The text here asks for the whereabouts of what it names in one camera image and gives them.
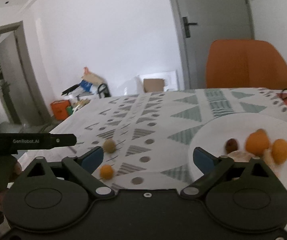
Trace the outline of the small kumquat orange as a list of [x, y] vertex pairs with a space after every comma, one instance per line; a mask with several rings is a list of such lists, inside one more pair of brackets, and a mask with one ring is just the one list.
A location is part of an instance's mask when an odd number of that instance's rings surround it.
[[114, 169], [111, 165], [105, 164], [100, 168], [99, 175], [104, 180], [111, 180], [114, 177]]

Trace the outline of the tan longan fruit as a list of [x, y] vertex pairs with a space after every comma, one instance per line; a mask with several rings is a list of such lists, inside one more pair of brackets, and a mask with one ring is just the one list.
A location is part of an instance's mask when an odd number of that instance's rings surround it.
[[104, 152], [114, 153], [116, 151], [116, 142], [112, 139], [107, 139], [102, 146]]

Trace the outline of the large orange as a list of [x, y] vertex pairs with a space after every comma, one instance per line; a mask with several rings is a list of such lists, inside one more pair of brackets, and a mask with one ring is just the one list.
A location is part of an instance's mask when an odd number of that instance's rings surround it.
[[251, 133], [245, 141], [245, 150], [255, 156], [262, 156], [270, 148], [270, 139], [265, 132]]

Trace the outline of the large pomelo segment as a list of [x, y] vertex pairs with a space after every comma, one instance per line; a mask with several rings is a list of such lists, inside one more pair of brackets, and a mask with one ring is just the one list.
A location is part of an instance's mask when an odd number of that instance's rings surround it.
[[240, 163], [247, 163], [254, 157], [252, 153], [241, 151], [241, 150], [233, 151], [229, 153], [227, 156], [233, 159], [235, 162], [240, 162]]

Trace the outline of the grey-green sofa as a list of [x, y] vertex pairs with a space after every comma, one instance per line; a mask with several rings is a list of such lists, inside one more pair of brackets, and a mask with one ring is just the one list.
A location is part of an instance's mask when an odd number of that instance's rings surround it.
[[50, 125], [29, 126], [3, 122], [0, 124], [0, 133], [43, 133]]

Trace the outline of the white plate with Sweet text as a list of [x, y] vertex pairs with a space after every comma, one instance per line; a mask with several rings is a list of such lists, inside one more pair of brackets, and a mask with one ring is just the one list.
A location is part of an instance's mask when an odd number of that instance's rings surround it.
[[[196, 180], [203, 173], [193, 162], [193, 150], [201, 147], [216, 157], [225, 154], [225, 144], [235, 139], [239, 150], [245, 150], [248, 136], [262, 129], [271, 143], [276, 139], [287, 141], [287, 120], [255, 113], [237, 113], [216, 118], [205, 124], [193, 137], [188, 150], [188, 167], [191, 178]], [[287, 187], [287, 161], [278, 168], [278, 177]]]

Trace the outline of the orange box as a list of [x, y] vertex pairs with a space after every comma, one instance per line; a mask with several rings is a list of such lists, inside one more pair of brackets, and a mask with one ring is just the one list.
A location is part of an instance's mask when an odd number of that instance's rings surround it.
[[69, 100], [59, 100], [54, 101], [50, 104], [54, 118], [58, 121], [63, 121], [69, 117], [67, 112], [67, 107], [70, 107], [71, 104]]

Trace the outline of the patterned white tablecloth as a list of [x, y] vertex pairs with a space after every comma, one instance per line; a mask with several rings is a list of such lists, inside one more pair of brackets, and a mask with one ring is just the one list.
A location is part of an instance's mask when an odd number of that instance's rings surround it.
[[192, 151], [201, 146], [214, 155], [225, 142], [240, 146], [257, 129], [270, 140], [287, 140], [287, 103], [266, 88], [195, 89], [154, 92], [96, 99], [54, 128], [72, 133], [75, 146], [28, 151], [22, 167], [36, 157], [60, 161], [81, 156], [106, 140], [117, 150], [105, 154], [114, 177], [107, 184], [118, 189], [180, 189], [199, 176]]

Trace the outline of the open grey doorway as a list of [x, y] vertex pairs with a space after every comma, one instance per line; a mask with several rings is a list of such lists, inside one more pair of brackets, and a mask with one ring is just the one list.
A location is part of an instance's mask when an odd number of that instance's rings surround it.
[[22, 21], [0, 26], [0, 100], [13, 124], [41, 126], [50, 122]]

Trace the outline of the pile of bags clutter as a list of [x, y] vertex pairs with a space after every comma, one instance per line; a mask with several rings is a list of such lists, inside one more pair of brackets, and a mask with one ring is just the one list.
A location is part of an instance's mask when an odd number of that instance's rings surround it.
[[109, 87], [101, 77], [91, 72], [88, 67], [84, 67], [83, 70], [80, 83], [61, 93], [61, 96], [69, 97], [70, 106], [66, 107], [68, 115], [72, 115], [91, 100], [111, 97]]

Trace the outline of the white foam board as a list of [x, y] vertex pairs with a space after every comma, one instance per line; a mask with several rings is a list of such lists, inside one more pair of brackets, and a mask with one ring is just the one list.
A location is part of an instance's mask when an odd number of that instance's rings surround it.
[[139, 75], [138, 78], [141, 80], [142, 88], [143, 88], [144, 79], [164, 79], [165, 87], [164, 87], [163, 92], [177, 91], [179, 89], [176, 71]]

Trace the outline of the cardboard box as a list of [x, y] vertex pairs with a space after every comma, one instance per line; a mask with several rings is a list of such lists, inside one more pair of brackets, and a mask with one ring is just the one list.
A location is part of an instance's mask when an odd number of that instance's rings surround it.
[[144, 79], [143, 88], [145, 93], [163, 92], [165, 87], [164, 79]]

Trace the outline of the orange chair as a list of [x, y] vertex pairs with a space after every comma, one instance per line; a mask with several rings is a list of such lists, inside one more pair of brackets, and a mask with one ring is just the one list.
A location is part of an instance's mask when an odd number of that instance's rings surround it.
[[287, 64], [269, 42], [216, 40], [206, 64], [207, 88], [287, 88]]

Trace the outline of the grey door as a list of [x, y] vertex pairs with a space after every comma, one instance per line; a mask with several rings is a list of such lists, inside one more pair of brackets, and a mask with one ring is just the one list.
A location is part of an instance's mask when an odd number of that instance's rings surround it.
[[[248, 0], [170, 0], [179, 42], [184, 86], [206, 87], [208, 52], [215, 40], [252, 39], [254, 28]], [[184, 33], [183, 17], [191, 26], [191, 37]]]

